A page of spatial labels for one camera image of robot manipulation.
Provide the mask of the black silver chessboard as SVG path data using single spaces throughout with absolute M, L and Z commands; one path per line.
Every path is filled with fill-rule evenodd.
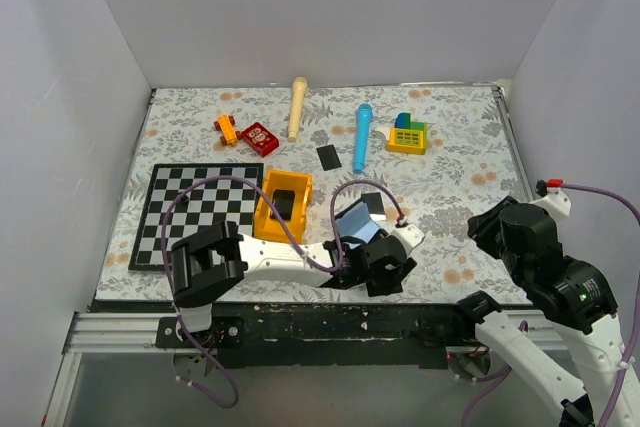
M 167 246 L 223 221 L 234 222 L 238 231 L 251 235 L 258 202 L 256 192 L 243 184 L 263 181 L 262 163 L 165 163 L 153 167 L 131 254 L 131 271 L 160 271 L 161 225 L 164 213 L 179 192 L 209 177 L 222 179 L 188 193 L 189 203 L 175 207 L 167 228 Z

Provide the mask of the black card in bin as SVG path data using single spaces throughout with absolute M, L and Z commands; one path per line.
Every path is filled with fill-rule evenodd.
M 295 192 L 286 189 L 276 189 L 273 191 L 272 202 L 284 221 L 289 221 L 292 217 L 295 202 Z

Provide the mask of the blue toy microphone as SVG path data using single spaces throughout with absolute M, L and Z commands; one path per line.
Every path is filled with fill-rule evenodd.
M 370 104 L 361 104 L 358 107 L 352 164 L 353 172 L 356 174 L 362 173 L 365 167 L 370 125 L 373 117 L 373 109 Z

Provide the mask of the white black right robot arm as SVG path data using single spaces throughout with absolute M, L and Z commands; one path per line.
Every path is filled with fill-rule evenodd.
M 579 374 L 561 368 L 483 291 L 454 305 L 453 334 L 464 344 L 480 342 L 498 354 L 560 425 L 636 426 L 639 378 L 632 354 L 638 337 L 622 339 L 617 303 L 601 271 L 564 253 L 557 224 L 570 209 L 559 188 L 529 203 L 506 197 L 470 218 L 467 235 L 503 262 L 560 336 Z

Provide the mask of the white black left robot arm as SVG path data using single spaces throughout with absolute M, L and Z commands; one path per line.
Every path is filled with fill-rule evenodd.
M 364 285 L 370 297 L 402 291 L 416 266 L 411 257 L 425 235 L 414 224 L 356 237 L 303 245 L 253 238 L 234 222 L 222 222 L 173 244 L 170 254 L 178 334 L 193 347 L 213 333 L 212 304 L 243 280 L 289 282 L 348 290 Z

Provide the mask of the blue leather card holder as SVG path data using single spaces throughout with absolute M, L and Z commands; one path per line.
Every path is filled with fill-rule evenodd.
M 358 200 L 336 214 L 333 222 L 345 250 L 356 249 L 388 235 L 371 217 L 364 200 Z

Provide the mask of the cream toy microphone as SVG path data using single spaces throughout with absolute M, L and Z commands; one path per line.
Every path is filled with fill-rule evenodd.
M 290 142 L 295 142 L 298 137 L 306 91 L 307 80 L 304 77 L 296 77 L 292 83 L 292 97 L 288 123 L 287 138 Z

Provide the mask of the red owl toy block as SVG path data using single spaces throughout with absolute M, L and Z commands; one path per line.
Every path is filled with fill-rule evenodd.
M 264 125 L 254 122 L 241 132 L 242 139 L 249 147 L 264 158 L 279 147 L 279 139 Z

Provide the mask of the black credit card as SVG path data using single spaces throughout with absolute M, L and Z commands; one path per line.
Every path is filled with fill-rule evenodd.
M 316 151 L 324 171 L 338 169 L 342 166 L 333 144 L 318 147 Z

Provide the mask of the yellow plastic bin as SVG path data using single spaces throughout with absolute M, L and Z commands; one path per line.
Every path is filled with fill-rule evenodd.
M 262 191 L 280 214 L 295 241 L 302 243 L 307 225 L 307 207 L 312 200 L 312 176 L 269 169 Z M 254 214 L 254 236 L 258 239 L 288 243 L 282 225 L 272 209 L 260 198 Z

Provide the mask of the yellow toy brick car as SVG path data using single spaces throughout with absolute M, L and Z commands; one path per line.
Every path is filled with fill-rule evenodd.
M 214 128 L 220 133 L 223 146 L 234 146 L 238 143 L 240 133 L 235 129 L 235 125 L 235 118 L 229 115 L 221 115 L 214 121 Z

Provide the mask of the black VIP card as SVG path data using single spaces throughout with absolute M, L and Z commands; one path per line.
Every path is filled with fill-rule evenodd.
M 379 192 L 364 193 L 361 195 L 361 200 L 367 205 L 369 215 L 374 221 L 386 219 L 382 196 Z

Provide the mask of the yellow green toy brick house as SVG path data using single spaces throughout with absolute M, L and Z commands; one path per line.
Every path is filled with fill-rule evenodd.
M 424 155 L 428 146 L 428 125 L 414 121 L 410 113 L 400 113 L 393 127 L 377 127 L 374 133 L 381 136 L 389 152 Z

